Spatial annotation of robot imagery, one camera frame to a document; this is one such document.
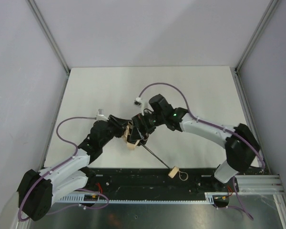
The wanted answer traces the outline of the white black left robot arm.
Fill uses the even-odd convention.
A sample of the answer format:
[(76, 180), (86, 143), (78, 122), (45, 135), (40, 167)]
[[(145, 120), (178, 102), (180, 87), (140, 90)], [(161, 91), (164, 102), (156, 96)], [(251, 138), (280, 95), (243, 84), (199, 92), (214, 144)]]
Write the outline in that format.
[(71, 156), (39, 171), (30, 169), (23, 175), (17, 189), (20, 222), (43, 218), (57, 200), (85, 187), (89, 180), (88, 165), (102, 154), (108, 142), (121, 138), (129, 124), (129, 120), (113, 115), (98, 115), (94, 121), (85, 139), (79, 145), (73, 144), (75, 151)]

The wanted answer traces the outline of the beige folding umbrella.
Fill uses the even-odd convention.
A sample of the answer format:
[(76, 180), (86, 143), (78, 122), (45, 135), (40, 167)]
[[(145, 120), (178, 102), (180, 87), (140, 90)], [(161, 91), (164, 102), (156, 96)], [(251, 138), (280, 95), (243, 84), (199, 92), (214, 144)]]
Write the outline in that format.
[(134, 127), (131, 121), (126, 125), (126, 130), (122, 135), (122, 139), (125, 141), (127, 148), (129, 150), (134, 150), (135, 148), (142, 146), (146, 149), (152, 156), (154, 156), (158, 161), (160, 161), (165, 167), (169, 169), (168, 177), (173, 179), (178, 176), (181, 181), (187, 181), (189, 178), (188, 173), (180, 170), (179, 167), (169, 167), (163, 160), (160, 159), (151, 149), (149, 149), (143, 142), (147, 142), (149, 134), (146, 134), (144, 137), (140, 137), (139, 140), (131, 140), (131, 134), (133, 133)]

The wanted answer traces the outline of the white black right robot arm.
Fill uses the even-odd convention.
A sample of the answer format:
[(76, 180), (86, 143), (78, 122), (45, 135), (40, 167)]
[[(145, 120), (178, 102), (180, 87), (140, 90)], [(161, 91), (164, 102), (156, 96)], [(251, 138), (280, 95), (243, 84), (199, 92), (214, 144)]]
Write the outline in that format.
[(132, 117), (130, 142), (143, 140), (161, 125), (172, 131), (191, 133), (210, 140), (225, 150), (226, 160), (214, 172), (215, 179), (223, 184), (248, 170), (259, 156), (260, 145), (245, 124), (224, 126), (208, 122), (194, 117), (188, 109), (173, 108), (161, 94), (152, 97), (148, 103), (138, 97), (134, 104), (140, 107), (141, 112)]

